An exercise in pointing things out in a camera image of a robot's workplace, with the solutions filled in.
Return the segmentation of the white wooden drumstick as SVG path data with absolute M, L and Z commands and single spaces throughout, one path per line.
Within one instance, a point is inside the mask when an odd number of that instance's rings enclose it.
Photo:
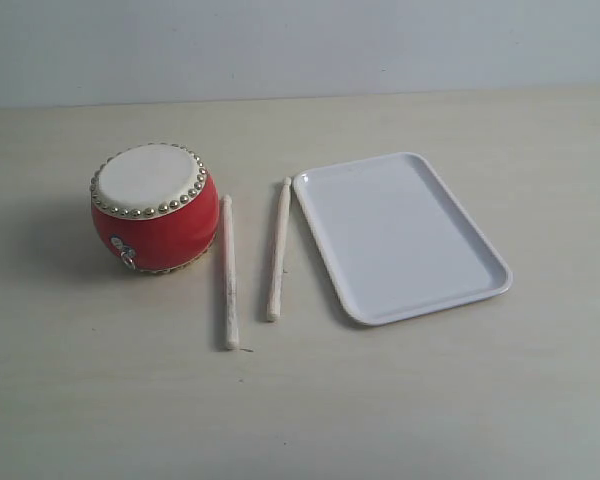
M 291 202 L 291 183 L 290 177 L 286 177 L 283 180 L 278 202 L 278 215 L 271 264 L 271 285 L 267 303 L 267 320 L 269 322 L 277 321 L 280 318 L 281 313 L 282 278 L 284 274 L 284 255 Z
M 239 348 L 237 271 L 232 198 L 229 195 L 224 195 L 222 198 L 222 220 L 226 348 L 237 350 Z

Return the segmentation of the white plastic tray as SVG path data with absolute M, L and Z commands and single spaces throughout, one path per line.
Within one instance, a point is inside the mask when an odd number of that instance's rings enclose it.
M 513 274 L 422 156 L 306 170 L 293 189 L 346 314 L 381 326 L 506 292 Z

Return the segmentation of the small red drum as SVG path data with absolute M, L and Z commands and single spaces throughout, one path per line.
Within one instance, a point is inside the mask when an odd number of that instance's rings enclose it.
M 133 271 L 182 268 L 216 236 L 215 182 L 200 156 L 184 145 L 148 143 L 118 152 L 94 172 L 89 190 L 100 240 Z

